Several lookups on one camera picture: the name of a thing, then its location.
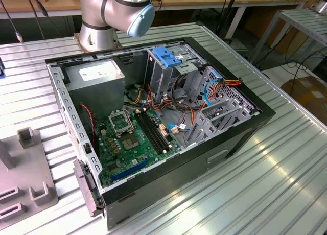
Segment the workbench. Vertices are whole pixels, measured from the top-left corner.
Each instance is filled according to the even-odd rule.
[[[311,48],[316,41],[323,46],[327,46],[327,16],[319,14],[312,9],[281,10],[276,12],[267,30],[257,43],[251,58],[251,63],[254,63],[257,60],[263,45],[265,45],[269,35],[280,20],[285,21],[286,24],[272,44],[273,47],[275,44],[279,43],[290,27],[297,28],[299,31],[307,34],[313,39],[307,47],[307,52],[303,54],[303,58],[311,51]]]
[[[222,8],[225,0],[162,0],[161,10],[182,9],[211,9]],[[297,9],[303,8],[308,0],[235,0],[233,7],[238,8],[233,22],[225,38],[232,38],[237,25],[247,7],[254,6],[278,6],[297,5]],[[11,18],[34,18],[34,14],[27,0],[4,0],[4,4],[10,12]],[[159,2],[154,1],[156,10],[159,10]],[[80,0],[48,0],[44,3],[49,16],[71,16],[81,15]],[[0,19],[7,19],[3,9],[0,9]]]
[[[192,36],[276,115],[234,156],[129,218],[111,234],[323,234],[327,229],[327,127],[205,26],[151,28],[123,46]],[[0,46],[0,138],[39,129],[59,202],[0,234],[107,234],[91,218],[44,59],[80,54],[73,37]]]

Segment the wooden shelf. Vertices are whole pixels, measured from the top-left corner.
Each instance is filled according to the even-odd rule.
[[[296,3],[306,2],[308,0],[236,0],[237,4],[271,4],[271,3]],[[224,0],[162,0],[163,6],[187,6],[187,5],[220,5],[223,4]],[[8,12],[30,12],[32,11],[27,0],[4,0],[4,4]],[[157,1],[154,1],[155,6],[159,6]],[[48,0],[44,3],[45,8],[48,11],[58,10],[80,10],[80,0]]]

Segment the motherboard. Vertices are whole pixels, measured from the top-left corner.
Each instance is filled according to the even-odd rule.
[[[104,186],[181,150],[153,109],[130,115],[125,111],[117,112],[109,120],[97,124],[95,129],[99,136],[99,159],[103,167],[99,178]]]

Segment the white label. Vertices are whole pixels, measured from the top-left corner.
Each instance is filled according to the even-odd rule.
[[[319,91],[311,91],[311,93],[317,98],[323,98],[324,97],[323,94],[320,93]]]
[[[309,82],[309,81],[306,81],[306,80],[303,80],[303,81],[300,81],[301,84],[303,84],[305,87],[311,87],[312,84]]]
[[[181,128],[181,129],[185,129],[185,127],[186,127],[185,124],[180,124],[180,125],[179,125],[179,128]]]
[[[101,65],[83,68],[80,69],[79,72],[85,82],[97,78],[109,77],[111,79],[115,79],[120,77],[119,70],[112,62],[106,62]]]

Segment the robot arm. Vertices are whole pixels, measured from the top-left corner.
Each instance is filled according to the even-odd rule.
[[[143,36],[155,14],[150,0],[81,0],[81,6],[80,43],[89,51],[117,47],[116,30]]]

